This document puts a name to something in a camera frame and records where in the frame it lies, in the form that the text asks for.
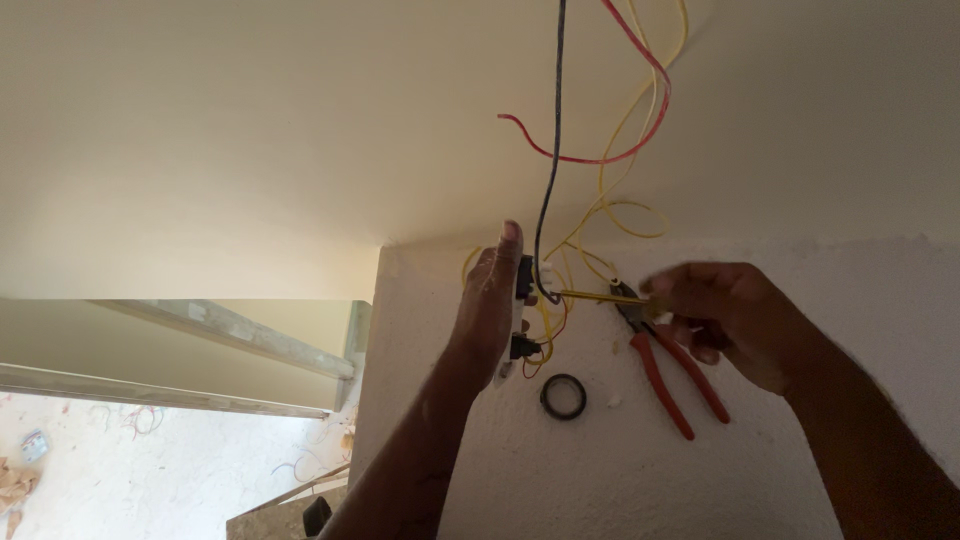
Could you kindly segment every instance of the black electrical tape roll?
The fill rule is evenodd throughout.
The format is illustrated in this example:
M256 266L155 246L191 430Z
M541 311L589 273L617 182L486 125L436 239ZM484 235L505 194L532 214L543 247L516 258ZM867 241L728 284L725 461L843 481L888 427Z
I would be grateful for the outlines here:
M571 412L560 412L553 408L553 406L550 404L550 387L559 381L569 381L573 387L577 389L577 393L580 394L580 404L577 405L577 408ZM580 384L576 377L566 373L558 373L550 379L547 379L543 384L543 389L540 391L540 404L543 405L543 409L546 410L547 414L556 418L557 420L573 420L574 418L580 416L580 413L587 408L587 390L584 389L584 386Z

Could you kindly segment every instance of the pliers handle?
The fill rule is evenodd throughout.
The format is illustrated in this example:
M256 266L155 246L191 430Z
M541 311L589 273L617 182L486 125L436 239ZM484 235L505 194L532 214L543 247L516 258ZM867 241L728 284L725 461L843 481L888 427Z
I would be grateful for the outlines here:
M692 441L694 438L693 428L690 427L689 422L686 421L684 414L680 411L680 408L677 406L677 402L673 401L673 397L670 396L669 390L666 389L666 384L663 383L663 377L660 375L660 368L657 367L657 361L654 359L653 349L650 347L650 339L647 336L647 333L651 333L657 342L666 349L667 353L670 353L680 365L686 370L686 373L690 375L690 378L693 379L693 383L697 385L697 388L700 390L700 393L703 394L704 398L707 400L707 404L713 410L713 414L716 415L717 420L723 424L730 423L730 414L727 412L726 408L723 407L723 404L720 402L720 398L717 396L716 392L713 391L713 387L710 386L707 377L704 376L704 372L700 371L700 367L697 366L697 363L686 353L686 351L681 347L676 341L670 339L669 337L653 330L647 325L643 325L644 328L636 333L633 339L630 340L630 345L640 353L640 359L643 361L643 370L647 372L647 379L650 380L650 384L654 387L654 392L657 393L657 397L660 398L660 402L666 408L667 413L670 414L670 418L673 418L673 423L677 425L677 428L680 429L680 432L686 437L687 440Z

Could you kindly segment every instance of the yellow wire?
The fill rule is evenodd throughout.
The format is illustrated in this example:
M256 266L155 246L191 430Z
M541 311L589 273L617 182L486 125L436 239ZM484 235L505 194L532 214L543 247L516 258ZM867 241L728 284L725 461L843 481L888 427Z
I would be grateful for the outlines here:
M630 17L631 17L631 19L632 19L632 22L634 23L634 27L635 27L635 30L636 30L637 37L640 39L640 41L641 41L645 46L647 46L647 47L649 48L649 43L648 43L648 41L647 41L646 33L643 32L643 28L642 28L642 26L641 26L640 23L639 23L638 17L637 17L637 15L636 15L636 6L634 5L633 0L628 0L628 5L629 5L629 7L630 7ZM677 45L677 48L674 50L673 54L670 56L670 58L668 58L668 59L663 63L664 68L665 68L665 67L668 67L671 63L673 63L673 61L674 61L674 60L680 55L680 53L684 50L684 45L686 44L686 39L687 39L687 37L688 37L688 35L689 35L689 20L688 20L688 16L687 16L687 12L686 12L686 3L684 2L684 0L677 0L677 8L678 8L678 10L679 10L679 12L680 12L681 21L682 21L682 23L683 23L683 29L682 29L682 33L681 33L681 39L680 39L680 43ZM646 134L646 132L647 132L647 128L648 128L648 126L649 126L649 124L650 124L650 119L651 119L652 116L653 116L653 111L655 110L655 105L656 105L656 103L657 103L657 85L658 85L657 71L656 71L653 67L651 67L651 72L653 73L653 77L651 78L650 81L648 81L646 84L644 84L643 86L640 87L640 91L637 93L636 99L635 99L634 102L630 105L630 107L627 109L626 114L624 114L623 117L620 119L620 122L619 122L619 124L617 124L616 129L613 130L613 133L611 134L610 140L607 142L607 147L604 149L603 158L602 158L602 159L605 159L605 158L607 157L607 155L610 153L610 150L611 150L611 148L613 147L613 143L616 141L617 136L620 135L620 131L623 130L623 126L626 125L627 120L628 120L628 119L630 118L630 116L633 114L634 110L636 109L636 106L639 104L640 100L643 98L643 95L646 93L647 89L652 86L652 87L654 88L654 92L653 92L653 96L654 96L654 97L653 97L653 99L651 99L651 101L650 101L650 109L647 111L647 116L646 116L646 119L644 120L644 123L643 123L643 129L640 130L639 139L638 139L637 141L642 140L643 137L645 136L645 134ZM651 208L651 207L649 207L649 206L642 205L641 203L636 203L636 202L633 202L633 201L621 201L621 202L615 202L615 203L608 203L608 202L607 202L606 195L607 195L608 193L610 193L615 187L617 187L621 182L623 182L624 179L627 178L627 175L630 173L631 169L632 169L633 166L634 166L634 163L636 162L636 157L637 157L637 155L638 155L638 153L633 154L633 155L631 156L630 161L629 161L629 163L628 163L628 165L627 165L626 170L623 172L622 175L620 175L620 178L617 179L617 181L614 182L614 183L613 183L610 187L608 187L607 189L604 189L604 188L603 188L603 174L604 174L605 166L604 166L603 164L600 165L600 169L599 169L599 171L598 171L598 173L597 173L597 191L599 192L599 195L597 196L596 199L594 199L593 203L590 204L590 206L589 206L589 208L588 208L588 210L587 210L587 213L584 214L584 217L580 220L580 223L577 224L577 226L573 229L573 231L571 231L570 234L568 234L568 235L566 236L566 238L564 238L564 240L563 240L560 244L557 245L557 247L555 247L555 248L553 248L552 250L550 250L549 252L547 252L547 254L546 254L546 256L544 257L544 259L550 258L550 256L553 255L553 254L554 254L558 249L560 249L560 247L563 246L564 244L572 245L572 244L569 243L569 240L570 240L571 237L573 237L574 235L576 235L576 236L577 236L577 243L576 243L576 245L572 245L572 247L576 247L576 248L577 248L577 251L578 251L578 253L580 254L580 259L584 262L584 265L585 265L591 272L593 272L595 275L597 275L597 277L599 277L600 279L604 280L605 282L617 283L617 282L618 282L618 277L616 276L615 272L614 272L614 276L613 276L612 279L611 279L611 278L607 278L606 276L604 276L603 274L601 274L596 268L593 267L593 265L591 265L591 264L589 263L589 261L587 260L587 257L585 257L585 252L584 252L584 250L580 247L580 245L581 245L580 232L581 232L581 230L583 229L583 227L586 225L586 223L587 223L587 221L590 219L590 217L592 217L593 214L595 214L597 211L599 211L600 209L602 209L602 210L610 217L610 219L613 221L614 225L616 225L621 231L623 231L623 232L625 232L625 233L631 234L631 235L633 235L633 236L638 236L638 237L641 237L641 238L656 238L656 237L658 237L658 236L663 236L664 234L666 234L667 229L669 228L669 221L667 220L666 216L663 215L662 213L660 213L659 211L657 211L657 210L655 210L655 209L653 209L653 208ZM664 226L664 227L663 227L663 230L659 231L658 233L638 233L638 232L636 232L636 231L631 230L631 229L628 228L627 226L623 225L623 224L620 222L620 220L617 219L617 217L616 217L616 216L613 214L613 212L610 210L610 207L615 206L615 205L617 205L617 204L634 205L634 206L642 207L642 208L644 208L644 209L647 209L647 210L652 211L652 212L663 222L663 226ZM607 266L608 269L611 269L611 270L612 270L612 265L611 265L610 263L604 261L604 260L601 259L601 258L595 258L595 259L599 260L599 261L602 262L605 266Z
M632 19L631 22L633 22L634 24L634 29L636 30L637 37L644 44L644 46L646 46L647 48L650 48L650 45L647 41L647 36L643 32L643 27L642 25L640 25L639 17L636 14L636 6L634 5L634 0L628 0L627 3L630 8L630 17ZM686 45L687 37L689 36L689 19L686 12L685 0L677 0L677 9L680 12L680 18L681 18L681 22L683 23L683 29L681 33L680 42L677 44L677 47L674 49L673 54L670 55L670 57L662 63L664 68L669 67L670 64L672 64L673 61L676 60L677 57L682 53L682 51L684 50L684 46ZM613 130L613 133L610 136L610 140L607 142L607 147L604 149L602 159L605 159L607 155L610 153L610 150L613 147L613 143L616 141L616 138L620 135L620 132L623 130L623 127L626 125L627 120L630 118L631 115L633 115L634 110L636 109L636 106L640 103L640 100L643 99L643 96L646 94L646 91L652 86L653 98L650 100L650 109L647 111L646 118L643 121L643 128L640 130L640 135L638 137L637 142L639 142L645 137L647 133L647 129L650 126L650 120L651 118L653 118L653 113L656 110L656 104L658 101L657 70L654 69L653 66L651 66L650 70L653 76L649 81L647 81L643 86L640 87L639 91L636 94L636 99L627 109L627 112L623 115L623 118L620 119L620 122L617 124L616 129ZM586 225L587 221L589 221L589 219L598 211L603 210L604 213L607 214L607 216L611 219L611 221L614 223L614 225L616 225L617 228L619 228L624 233L630 234L632 236L636 236L640 238L656 238L659 236L663 236L669 230L670 223L667 217L663 215L661 212L659 212L658 210L650 206L647 206L635 201L614 201L614 202L607 201L607 194L610 193L618 185L620 185L620 183L627 178L627 175L630 174L630 171L634 167L634 163L636 163L636 157L638 154L639 153L634 153L630 157L630 160L627 164L627 168L623 171L623 174L620 175L620 178L618 178L616 182L611 184L606 189L604 188L604 182L603 182L605 166L603 163L600 164L600 168L597 172L597 193L598 194L596 199L594 199L593 202L590 203L590 206L588 207L587 212L584 214L584 217L581 218L580 223L578 223L577 226L572 231L570 231L570 233L559 244L557 244L556 247L554 247L552 250L547 252L547 254L543 257L543 260L547 260L552 255L554 255L558 250L560 250L561 256L564 259L564 270L570 280L569 288L571 290L574 289L573 273L570 270L570 264L566 257L566 251L563 249L564 245L576 249L577 254L580 256L580 259L583 261L584 265L601 280L603 280L604 282L610 282L613 284L617 284L619 282L619 277L617 275L616 268L613 266L613 263L607 260L604 260L603 258L600 258L599 256L585 250L582 245L583 243L581 240L581 231L583 227ZM640 233L630 229L629 227L621 223L620 220L616 217L616 215L611 210L611 207L614 207L617 205L631 205L631 206L646 209L654 213L663 223L663 229L657 233ZM576 236L575 242L571 242L570 239L573 238L574 236ZM474 249L472 252L470 252L469 256L467 257L467 260L464 261L464 267L461 270L461 282L464 284L464 287L467 286L467 266L469 265L470 260L473 259L473 257L480 251L480 249L481 248L479 247ZM606 267L607 270L612 274L612 278L608 278L604 276L599 270L597 270L592 264L590 264L589 260L591 258L599 262L600 264L602 264L604 267ZM555 274L558 277L558 279L560 279L560 281L564 284L564 288L566 288L566 280L564 279L562 273L555 272ZM537 303L537 310L540 312L540 315L543 318L543 328L544 328L544 336L538 337L537 340L543 337L546 337L547 349L546 349L546 352L543 354L543 358L539 360L531 360L529 358L524 358L524 362L534 366L542 365L547 360L549 360L550 357L553 355L553 350L554 350L553 326L551 324L550 317L555 313L551 313L550 310L547 308L547 305L546 305L547 303L543 300L543 295L540 293L539 290L537 290L537 296L539 298L539 301ZM570 311L573 309L573 299L571 298L565 301L568 302L568 304L564 309L564 314L561 314L561 315L568 317Z
M460 269L460 285L462 285L464 288L467 288L467 266L470 264L473 256L480 253L480 250L482 249L482 246L473 248L473 251L471 251L470 255L467 256L467 260L464 260L464 267Z

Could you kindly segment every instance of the white wire connector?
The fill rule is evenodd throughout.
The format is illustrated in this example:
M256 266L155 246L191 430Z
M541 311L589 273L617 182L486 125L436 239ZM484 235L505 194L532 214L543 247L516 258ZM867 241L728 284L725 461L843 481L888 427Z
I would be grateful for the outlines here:
M540 284L543 285L543 288L553 292L550 286L553 284L553 264L545 260L540 261Z

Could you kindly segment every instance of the black wire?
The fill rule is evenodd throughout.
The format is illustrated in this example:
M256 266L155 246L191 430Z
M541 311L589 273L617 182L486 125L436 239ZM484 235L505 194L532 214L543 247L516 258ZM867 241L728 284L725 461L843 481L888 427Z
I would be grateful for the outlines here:
M553 181L557 179L557 165L560 163L560 111L561 90L564 78L564 22L566 20L566 0L560 0L560 18L557 21L557 94L554 98L554 128L553 128L553 164L550 166L550 182L546 185L543 195L543 206L540 207L540 219L537 220L537 235L534 238L534 279L537 289L551 304L560 303L560 295L554 295L543 288L540 282L540 231L543 229L543 218L546 217L546 207L550 204L550 193L553 191Z

